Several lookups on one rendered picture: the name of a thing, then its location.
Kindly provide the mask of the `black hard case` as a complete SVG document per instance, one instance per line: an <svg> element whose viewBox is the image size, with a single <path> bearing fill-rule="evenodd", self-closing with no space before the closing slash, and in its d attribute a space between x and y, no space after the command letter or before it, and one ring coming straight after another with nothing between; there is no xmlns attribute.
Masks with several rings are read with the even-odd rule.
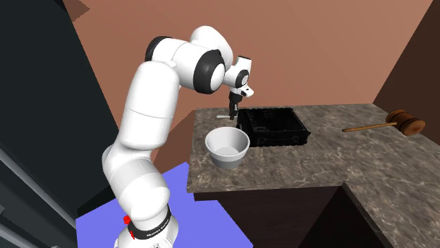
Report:
<svg viewBox="0 0 440 248"><path fill-rule="evenodd" d="M311 134L291 107L242 108L236 127L248 135L250 147L304 145Z"/></svg>

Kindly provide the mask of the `white bowl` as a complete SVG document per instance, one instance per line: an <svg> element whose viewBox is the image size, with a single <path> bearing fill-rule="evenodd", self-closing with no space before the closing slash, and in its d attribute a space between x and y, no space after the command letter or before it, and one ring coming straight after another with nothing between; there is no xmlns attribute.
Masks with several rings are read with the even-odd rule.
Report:
<svg viewBox="0 0 440 248"><path fill-rule="evenodd" d="M215 166L232 169L242 163L250 147L250 138L238 128L220 127L207 134L205 146Z"/></svg>

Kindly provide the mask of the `blue robot stand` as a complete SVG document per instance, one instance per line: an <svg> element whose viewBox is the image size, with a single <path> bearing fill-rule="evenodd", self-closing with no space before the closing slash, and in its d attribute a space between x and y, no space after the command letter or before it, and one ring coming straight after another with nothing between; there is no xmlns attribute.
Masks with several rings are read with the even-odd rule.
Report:
<svg viewBox="0 0 440 248"><path fill-rule="evenodd" d="M186 190L189 165L163 173L171 196L171 213L178 221L173 248L253 248L253 244L217 200L195 201ZM114 248L125 227L123 212L113 199L76 219L78 248Z"/></svg>

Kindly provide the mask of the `brown wooden mallet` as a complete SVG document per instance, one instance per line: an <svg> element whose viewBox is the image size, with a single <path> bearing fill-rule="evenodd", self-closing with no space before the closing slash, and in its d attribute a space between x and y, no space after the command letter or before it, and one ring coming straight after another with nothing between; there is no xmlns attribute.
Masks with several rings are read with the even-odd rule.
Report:
<svg viewBox="0 0 440 248"><path fill-rule="evenodd" d="M416 118L403 109L396 109L390 112L386 118L385 123L368 125L356 128L342 129L343 132L355 132L360 130L368 130L373 128L382 128L387 126L393 126L399 132L405 136L416 135L420 133L425 127L426 123L419 118Z"/></svg>

